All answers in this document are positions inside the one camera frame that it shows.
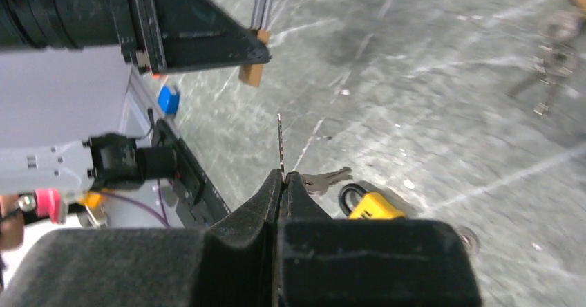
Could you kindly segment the small brass padlock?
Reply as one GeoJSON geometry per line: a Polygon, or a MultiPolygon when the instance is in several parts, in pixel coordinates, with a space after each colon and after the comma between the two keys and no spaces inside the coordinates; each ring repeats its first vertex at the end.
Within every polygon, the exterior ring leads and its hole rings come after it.
{"type": "MultiPolygon", "coordinates": [[[[268,45],[270,39],[270,17],[274,0],[254,0],[250,30],[263,44],[268,45]]],[[[241,66],[239,80],[244,84],[259,87],[264,69],[263,64],[248,64],[241,66]]]]}

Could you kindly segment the silver keys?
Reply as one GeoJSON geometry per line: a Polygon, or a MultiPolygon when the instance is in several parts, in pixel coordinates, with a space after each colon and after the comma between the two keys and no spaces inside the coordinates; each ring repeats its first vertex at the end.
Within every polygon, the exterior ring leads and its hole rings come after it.
{"type": "Polygon", "coordinates": [[[545,98],[535,106],[533,112],[541,116],[546,114],[558,91],[578,68],[578,52],[572,42],[580,34],[584,24],[585,15],[579,10],[559,10],[545,17],[538,26],[542,43],[533,58],[533,74],[511,88],[507,95],[515,97],[538,80],[548,89],[545,98]]]}

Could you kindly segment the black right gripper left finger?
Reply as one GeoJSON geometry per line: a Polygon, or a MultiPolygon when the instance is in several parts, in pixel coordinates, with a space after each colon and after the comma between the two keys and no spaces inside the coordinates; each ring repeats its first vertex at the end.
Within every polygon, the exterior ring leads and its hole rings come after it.
{"type": "Polygon", "coordinates": [[[24,257],[1,305],[277,306],[282,191],[275,169],[211,227],[49,232],[24,257]]]}

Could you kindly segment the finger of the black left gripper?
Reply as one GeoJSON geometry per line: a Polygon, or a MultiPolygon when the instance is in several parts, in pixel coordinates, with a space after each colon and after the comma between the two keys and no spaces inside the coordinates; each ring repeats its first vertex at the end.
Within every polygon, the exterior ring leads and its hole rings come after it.
{"type": "Polygon", "coordinates": [[[214,0],[153,0],[157,74],[263,64],[268,48],[214,0]]]}

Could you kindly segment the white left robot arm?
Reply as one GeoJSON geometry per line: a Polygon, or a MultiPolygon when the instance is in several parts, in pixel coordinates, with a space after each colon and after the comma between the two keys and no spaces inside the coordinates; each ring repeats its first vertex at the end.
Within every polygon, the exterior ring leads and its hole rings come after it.
{"type": "Polygon", "coordinates": [[[169,123],[125,136],[131,73],[265,64],[267,46],[213,0],[1,0],[1,193],[136,190],[205,174],[169,123]]]}

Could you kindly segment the yellow padlock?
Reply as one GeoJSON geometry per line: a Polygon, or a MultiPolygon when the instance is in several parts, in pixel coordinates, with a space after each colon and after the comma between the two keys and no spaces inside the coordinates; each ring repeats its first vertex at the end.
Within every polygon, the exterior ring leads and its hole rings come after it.
{"type": "Polygon", "coordinates": [[[349,183],[343,186],[338,195],[339,207],[348,219],[366,220],[395,220],[406,218],[407,215],[393,206],[379,192],[368,191],[357,183],[349,183]],[[351,194],[359,196],[359,202],[350,207],[348,197],[351,194]]]}

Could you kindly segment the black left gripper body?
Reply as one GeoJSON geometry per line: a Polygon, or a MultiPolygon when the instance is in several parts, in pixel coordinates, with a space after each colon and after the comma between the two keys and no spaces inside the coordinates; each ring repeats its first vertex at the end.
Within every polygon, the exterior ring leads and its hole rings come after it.
{"type": "Polygon", "coordinates": [[[167,68],[154,0],[1,0],[1,51],[119,45],[139,72],[167,68]]]}

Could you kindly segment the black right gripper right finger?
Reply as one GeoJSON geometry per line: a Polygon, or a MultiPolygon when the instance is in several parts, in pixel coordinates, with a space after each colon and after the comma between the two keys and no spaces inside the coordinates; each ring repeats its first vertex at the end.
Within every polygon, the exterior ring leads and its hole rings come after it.
{"type": "Polygon", "coordinates": [[[449,224],[301,215],[296,173],[278,175],[279,306],[480,306],[469,256],[449,224]]]}

